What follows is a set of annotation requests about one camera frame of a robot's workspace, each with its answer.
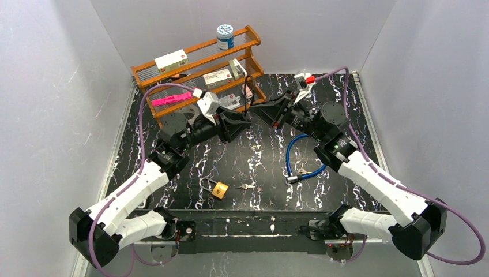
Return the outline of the black cable padlock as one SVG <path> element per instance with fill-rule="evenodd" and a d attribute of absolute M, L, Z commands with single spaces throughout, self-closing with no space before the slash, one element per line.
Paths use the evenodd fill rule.
<path fill-rule="evenodd" d="M 246 77 L 244 78 L 244 83 L 242 88 L 243 96 L 245 99 L 244 112 L 243 112 L 245 117 L 248 115 L 249 109 L 252 107 L 254 103 L 254 95 L 255 95 L 255 93 L 252 91 L 252 89 L 249 86 L 248 80 L 253 81 L 253 77 L 247 74 Z"/>

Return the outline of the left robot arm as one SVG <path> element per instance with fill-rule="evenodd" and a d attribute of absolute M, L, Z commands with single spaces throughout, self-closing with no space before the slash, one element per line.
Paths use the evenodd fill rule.
<path fill-rule="evenodd" d="M 199 115 L 194 123 L 181 113 L 165 116 L 157 144 L 141 168 L 97 204 L 70 214 L 70 243 L 92 266 L 102 269 L 120 249 L 136 241 L 172 237 L 176 217 L 168 209 L 155 208 L 135 218 L 129 215 L 186 167 L 190 149 L 214 137 L 231 142 L 250 126 L 243 113 L 225 108 L 218 108 L 210 118 Z"/>

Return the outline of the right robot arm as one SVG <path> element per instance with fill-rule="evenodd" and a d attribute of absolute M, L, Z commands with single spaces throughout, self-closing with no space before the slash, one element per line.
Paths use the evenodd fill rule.
<path fill-rule="evenodd" d="M 447 210 L 438 203 L 403 190 L 382 169 L 367 160 L 357 143 L 345 134 L 348 126 L 343 106 L 325 103 L 311 113 L 287 92 L 279 98 L 250 107 L 259 119 L 274 128 L 285 123 L 319 141 L 314 152 L 329 169 L 350 179 L 388 210 L 388 214 L 366 212 L 343 204 L 327 220 L 315 221 L 311 237 L 363 234 L 391 242 L 405 256 L 420 260 L 443 234 Z"/>

